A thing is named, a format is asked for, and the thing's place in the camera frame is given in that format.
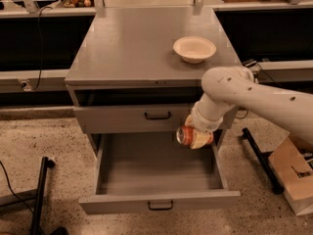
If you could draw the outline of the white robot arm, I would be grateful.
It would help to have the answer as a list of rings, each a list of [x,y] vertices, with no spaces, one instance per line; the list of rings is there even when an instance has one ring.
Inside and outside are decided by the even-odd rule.
[[[185,124],[200,132],[213,132],[226,113],[245,108],[291,134],[313,144],[313,95],[254,82],[244,67],[218,67],[201,79],[203,94]]]

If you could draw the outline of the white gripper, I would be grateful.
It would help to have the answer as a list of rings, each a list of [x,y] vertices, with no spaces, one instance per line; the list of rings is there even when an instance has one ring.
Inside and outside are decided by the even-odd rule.
[[[197,105],[191,110],[191,114],[187,116],[185,125],[194,127],[196,130],[193,135],[193,141],[190,145],[191,149],[199,149],[213,142],[213,133],[222,123],[223,117],[216,120],[205,117],[199,110]]]

